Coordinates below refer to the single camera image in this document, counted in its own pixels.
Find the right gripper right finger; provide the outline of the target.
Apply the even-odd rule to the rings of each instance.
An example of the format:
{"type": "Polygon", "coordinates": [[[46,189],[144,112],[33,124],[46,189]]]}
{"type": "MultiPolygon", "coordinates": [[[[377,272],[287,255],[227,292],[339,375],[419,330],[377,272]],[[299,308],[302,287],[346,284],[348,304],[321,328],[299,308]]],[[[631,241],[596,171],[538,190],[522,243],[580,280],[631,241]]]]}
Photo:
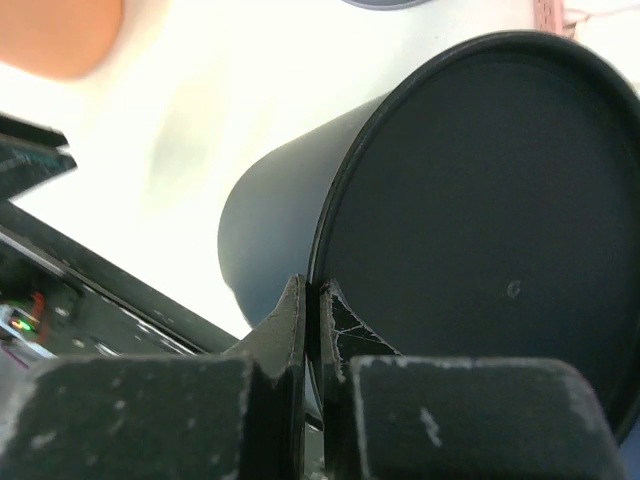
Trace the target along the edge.
{"type": "Polygon", "coordinates": [[[556,359],[403,356],[319,299],[331,479],[623,479],[595,393],[556,359]]]}

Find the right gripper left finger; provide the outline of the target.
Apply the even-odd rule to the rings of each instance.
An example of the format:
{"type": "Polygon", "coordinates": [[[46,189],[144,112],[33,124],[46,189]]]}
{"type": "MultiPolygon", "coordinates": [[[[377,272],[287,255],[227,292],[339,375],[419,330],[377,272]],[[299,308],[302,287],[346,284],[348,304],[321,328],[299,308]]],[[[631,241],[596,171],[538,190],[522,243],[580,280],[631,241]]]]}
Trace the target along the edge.
{"type": "Polygon", "coordinates": [[[224,353],[39,362],[1,406],[5,479],[298,479],[306,282],[224,353]]]}

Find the black cylindrical bin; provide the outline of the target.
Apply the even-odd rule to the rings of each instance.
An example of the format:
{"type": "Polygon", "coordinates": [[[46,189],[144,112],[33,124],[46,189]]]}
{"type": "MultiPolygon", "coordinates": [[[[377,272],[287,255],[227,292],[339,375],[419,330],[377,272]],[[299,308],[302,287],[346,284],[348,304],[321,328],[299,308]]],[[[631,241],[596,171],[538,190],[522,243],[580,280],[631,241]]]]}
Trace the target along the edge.
{"type": "Polygon", "coordinates": [[[561,37],[460,43],[233,187],[224,282],[251,324],[335,280],[404,354],[552,357],[612,430],[639,411],[639,99],[561,37]]]}

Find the grey round bin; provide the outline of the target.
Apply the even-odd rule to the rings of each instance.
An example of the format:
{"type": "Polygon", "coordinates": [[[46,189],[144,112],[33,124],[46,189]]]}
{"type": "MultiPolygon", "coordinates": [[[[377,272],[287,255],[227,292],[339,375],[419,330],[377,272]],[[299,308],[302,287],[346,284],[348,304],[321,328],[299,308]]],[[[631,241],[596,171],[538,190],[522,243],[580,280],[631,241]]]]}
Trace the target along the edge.
{"type": "Polygon", "coordinates": [[[357,8],[373,11],[394,11],[413,8],[427,3],[429,0],[343,0],[344,3],[357,8]]]}

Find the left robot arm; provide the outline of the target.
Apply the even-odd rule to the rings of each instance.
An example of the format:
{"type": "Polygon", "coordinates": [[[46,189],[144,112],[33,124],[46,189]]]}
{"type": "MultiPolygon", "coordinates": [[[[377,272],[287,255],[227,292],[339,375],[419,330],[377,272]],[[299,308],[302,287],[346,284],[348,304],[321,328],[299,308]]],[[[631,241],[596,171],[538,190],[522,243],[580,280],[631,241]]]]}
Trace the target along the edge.
{"type": "Polygon", "coordinates": [[[74,170],[59,131],[1,115],[1,200],[9,200],[74,170]]]}

